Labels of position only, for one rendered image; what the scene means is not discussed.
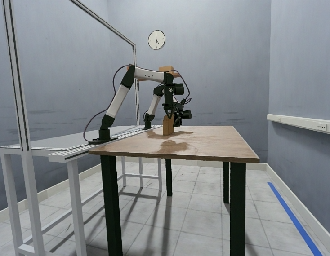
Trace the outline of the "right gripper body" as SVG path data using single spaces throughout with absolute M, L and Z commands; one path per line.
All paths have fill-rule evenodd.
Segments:
M 176 103 L 183 105 L 184 104 L 184 100 L 181 100 L 181 102 L 174 102 L 173 100 L 173 95 L 172 94 L 166 94 L 164 95 L 165 98 L 165 103 L 163 103 L 162 105 L 164 106 L 163 108 L 167 108 L 167 107 L 175 107 Z

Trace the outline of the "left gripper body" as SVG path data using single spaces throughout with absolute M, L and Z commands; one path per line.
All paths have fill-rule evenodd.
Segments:
M 180 125 L 182 125 L 182 120 L 181 120 L 182 118 L 180 117 L 180 115 L 176 114 L 174 116 L 174 122 L 176 121 L 176 119 L 179 119 Z

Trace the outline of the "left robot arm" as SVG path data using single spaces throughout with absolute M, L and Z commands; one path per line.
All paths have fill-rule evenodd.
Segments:
M 165 87 L 164 85 L 161 85 L 161 86 L 154 88 L 153 100 L 152 100 L 152 103 L 150 105 L 148 112 L 145 114 L 145 119 L 144 119 L 145 127 L 141 128 L 142 130 L 148 130 L 148 129 L 154 128 L 154 127 L 151 127 L 151 121 L 154 119 L 155 111 L 158 106 L 158 103 L 159 103 L 161 97 L 164 95 L 164 87 Z M 178 115 L 180 115 L 180 117 L 182 119 L 191 119 L 192 118 L 192 114 L 191 114 L 190 110 L 183 111 L 183 109 L 180 109 L 180 108 L 177 108 L 177 109 L 178 109 L 178 112 L 177 111 L 173 112 L 174 116 L 178 113 Z

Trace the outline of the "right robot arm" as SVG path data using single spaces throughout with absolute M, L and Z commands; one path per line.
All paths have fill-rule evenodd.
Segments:
M 156 81 L 161 84 L 164 84 L 164 95 L 174 94 L 174 95 L 183 95 L 184 87 L 183 83 L 177 84 L 173 83 L 174 77 L 171 73 L 166 72 L 155 72 L 144 70 L 131 65 L 126 74 L 123 77 L 123 80 L 120 83 L 120 87 L 107 111 L 102 119 L 102 125 L 98 130 L 99 138 L 97 140 L 89 141 L 89 144 L 101 144 L 108 141 L 113 141 L 118 139 L 118 137 L 110 137 L 110 129 L 108 127 L 112 126 L 115 117 L 128 93 L 131 89 L 134 78 L 136 79 L 146 79 L 151 81 Z

